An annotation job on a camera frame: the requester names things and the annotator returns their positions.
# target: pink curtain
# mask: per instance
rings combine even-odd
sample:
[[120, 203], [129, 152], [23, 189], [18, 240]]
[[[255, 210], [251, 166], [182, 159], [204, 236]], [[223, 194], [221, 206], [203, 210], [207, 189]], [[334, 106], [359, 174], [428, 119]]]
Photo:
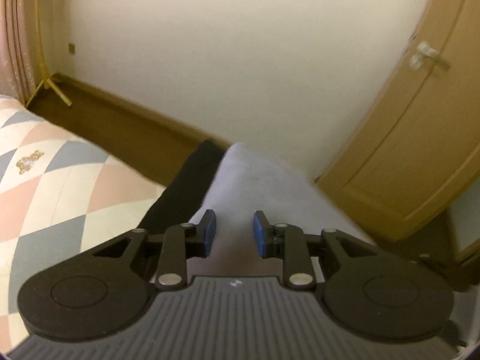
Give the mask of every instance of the pink curtain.
[[23, 0], [0, 0], [0, 95], [25, 104], [34, 89]]

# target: ribbed surface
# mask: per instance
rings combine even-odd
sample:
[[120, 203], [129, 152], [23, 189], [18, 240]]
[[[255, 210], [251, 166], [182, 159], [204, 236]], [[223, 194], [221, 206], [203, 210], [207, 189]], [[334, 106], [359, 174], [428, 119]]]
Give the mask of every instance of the ribbed surface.
[[198, 277], [186, 290], [157, 296], [140, 321], [112, 337], [66, 344], [30, 337], [13, 360], [448, 360], [441, 339], [390, 345], [343, 330], [308, 293], [276, 278]]

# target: bed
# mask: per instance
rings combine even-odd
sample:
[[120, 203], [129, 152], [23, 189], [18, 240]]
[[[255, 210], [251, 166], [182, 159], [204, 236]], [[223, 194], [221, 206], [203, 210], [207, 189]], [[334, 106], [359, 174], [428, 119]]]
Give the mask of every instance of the bed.
[[136, 228], [164, 189], [0, 98], [0, 352], [27, 336], [16, 304], [27, 278]]

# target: brown floor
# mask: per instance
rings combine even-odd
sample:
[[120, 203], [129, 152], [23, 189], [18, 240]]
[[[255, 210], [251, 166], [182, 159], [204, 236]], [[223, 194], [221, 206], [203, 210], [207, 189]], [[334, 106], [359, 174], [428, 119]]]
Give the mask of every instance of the brown floor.
[[97, 144], [157, 183], [169, 185], [199, 143], [69, 84], [58, 86], [73, 102], [71, 107], [49, 89], [40, 92], [29, 109]]
[[[160, 184], [169, 185], [199, 143], [197, 139], [173, 132], [74, 86], [66, 83], [59, 86], [72, 100], [71, 107], [64, 105], [52, 90], [43, 90], [33, 100], [30, 110], [101, 146]], [[446, 275], [457, 289], [465, 288], [472, 281], [472, 268], [467, 270], [454, 262], [442, 215], [405, 240], [395, 243], [375, 240], [381, 248], [408, 260], [418, 260], [420, 254], [429, 254], [432, 260], [446, 267]]]

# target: door panel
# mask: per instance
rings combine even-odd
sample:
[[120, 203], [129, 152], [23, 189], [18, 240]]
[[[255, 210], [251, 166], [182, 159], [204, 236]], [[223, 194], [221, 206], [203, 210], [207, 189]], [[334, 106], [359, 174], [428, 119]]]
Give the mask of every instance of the door panel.
[[[318, 186], [360, 225], [396, 240], [480, 169], [480, 0], [430, 0], [404, 60]], [[427, 40], [443, 64], [408, 61]]]

